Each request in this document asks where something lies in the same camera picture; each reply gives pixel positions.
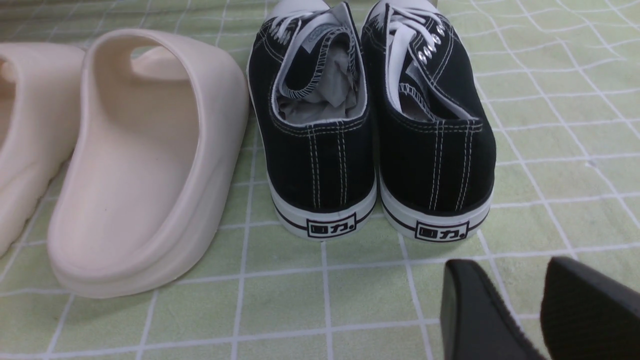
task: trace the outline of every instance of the footwear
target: footwear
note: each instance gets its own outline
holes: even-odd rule
[[[543,360],[475,261],[445,264],[440,326],[446,360]]]
[[[280,222],[319,241],[362,228],[377,189],[349,5],[280,1],[256,36],[247,74]]]
[[[556,360],[640,359],[640,294],[576,260],[549,262],[540,324]]]
[[[0,256],[74,149],[83,58],[69,45],[0,44]]]
[[[116,30],[86,54],[81,109],[49,226],[55,276],[91,298],[178,278],[220,222],[248,119],[242,70],[190,38]]]
[[[384,0],[362,48],[389,222],[423,241],[472,236],[491,206],[495,139],[460,38],[428,0]]]

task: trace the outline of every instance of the white shoelace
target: white shoelace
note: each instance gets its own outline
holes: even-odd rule
[[[427,10],[402,9],[395,6],[391,6],[391,10],[393,13],[390,19],[389,32],[395,31],[395,33],[389,44],[389,94],[391,97],[390,100],[396,109],[402,111],[398,86],[404,57],[409,49],[411,39],[419,33],[427,42],[427,46],[418,52],[419,60],[426,63],[428,59],[433,56],[433,53],[437,52],[436,46],[442,42],[440,37],[445,35],[445,28],[442,26],[442,20],[433,12]],[[436,28],[438,34],[432,34],[427,30],[425,25],[428,20],[425,20],[423,17],[429,17],[437,23]]]
[[[278,16],[275,19],[273,19],[273,22],[271,23],[270,31],[275,38],[286,42],[289,36],[291,35],[286,32],[287,27],[289,27],[289,24],[296,19],[299,19],[299,18],[304,19],[313,15],[315,15],[315,12],[300,10],[297,12],[288,13],[287,15]]]

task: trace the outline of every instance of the green fabric surface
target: green fabric surface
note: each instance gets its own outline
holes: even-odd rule
[[[149,28],[217,45],[244,68],[275,3],[2,0],[0,40],[87,48],[114,29]],[[361,25],[373,1],[350,3]],[[59,286],[45,241],[63,169],[0,258],[0,359],[442,359],[442,272],[458,257],[480,262],[539,347],[550,256],[640,290],[640,1],[438,7],[469,51],[498,144],[495,204],[477,236],[405,240],[379,205],[345,240],[291,236],[252,116],[211,248],[156,291],[90,300]]]

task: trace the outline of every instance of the sneaker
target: sneaker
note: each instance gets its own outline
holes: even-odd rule
[[[459,36],[428,0],[384,0],[362,48],[385,215],[409,238],[468,238],[489,213],[495,139]]]
[[[372,120],[348,4],[280,1],[247,65],[280,222],[309,240],[362,228],[376,201]]]

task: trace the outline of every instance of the shoe pair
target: shoe pair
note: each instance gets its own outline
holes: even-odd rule
[[[462,240],[487,217],[495,139],[467,52],[428,0],[378,2],[361,40],[347,3],[281,1],[247,73],[290,232],[322,241],[359,230],[378,175],[384,214],[409,238]]]
[[[249,115],[231,55],[120,29],[86,54],[0,44],[0,59],[0,255],[75,146],[47,234],[60,284],[108,298],[187,272],[218,228]]]

